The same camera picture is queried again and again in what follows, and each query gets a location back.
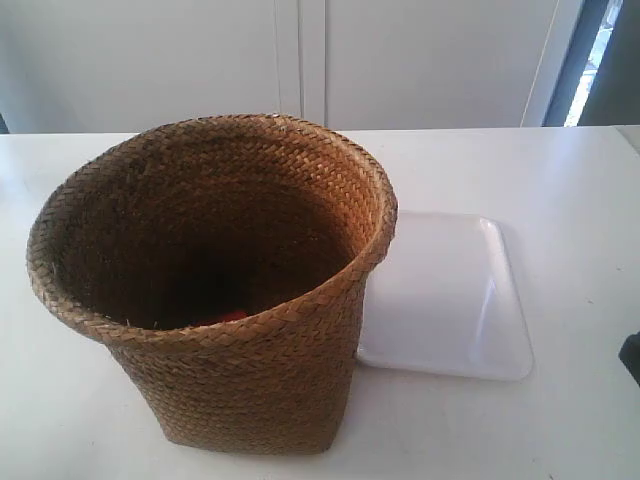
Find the brown woven wicker basket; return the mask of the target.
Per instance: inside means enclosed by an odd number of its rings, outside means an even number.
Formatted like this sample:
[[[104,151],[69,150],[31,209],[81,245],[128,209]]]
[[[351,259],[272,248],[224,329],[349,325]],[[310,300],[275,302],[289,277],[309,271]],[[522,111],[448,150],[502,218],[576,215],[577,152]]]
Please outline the brown woven wicker basket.
[[[397,210],[376,159],[323,126],[185,120],[59,185],[27,272],[52,315],[109,350],[170,441],[316,454],[345,412],[366,282]],[[247,316],[197,325],[233,310]]]

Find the red round objects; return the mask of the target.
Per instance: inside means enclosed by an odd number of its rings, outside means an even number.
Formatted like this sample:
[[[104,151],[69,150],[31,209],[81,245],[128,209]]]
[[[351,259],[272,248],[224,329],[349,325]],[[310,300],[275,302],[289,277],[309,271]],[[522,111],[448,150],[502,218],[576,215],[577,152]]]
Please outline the red round objects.
[[[233,310],[229,312],[215,314],[209,317],[206,317],[200,320],[197,325],[198,326],[208,326],[208,325],[216,325],[220,323],[227,323],[232,321],[237,321],[245,318],[247,313],[243,310]]]

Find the white square plastic tray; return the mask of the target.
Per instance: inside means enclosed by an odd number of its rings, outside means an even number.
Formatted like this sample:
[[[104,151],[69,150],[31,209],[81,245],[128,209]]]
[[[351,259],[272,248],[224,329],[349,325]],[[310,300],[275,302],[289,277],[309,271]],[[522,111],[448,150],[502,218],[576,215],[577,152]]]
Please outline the white square plastic tray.
[[[438,375],[528,376],[534,354],[499,224],[400,212],[388,254],[367,281],[357,358]]]

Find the dark object at right edge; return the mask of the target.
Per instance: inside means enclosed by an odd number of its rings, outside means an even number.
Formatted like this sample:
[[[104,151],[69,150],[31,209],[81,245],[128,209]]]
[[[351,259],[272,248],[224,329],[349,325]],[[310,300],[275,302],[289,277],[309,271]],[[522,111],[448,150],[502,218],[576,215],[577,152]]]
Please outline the dark object at right edge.
[[[618,353],[628,373],[640,385],[640,332],[629,335]]]

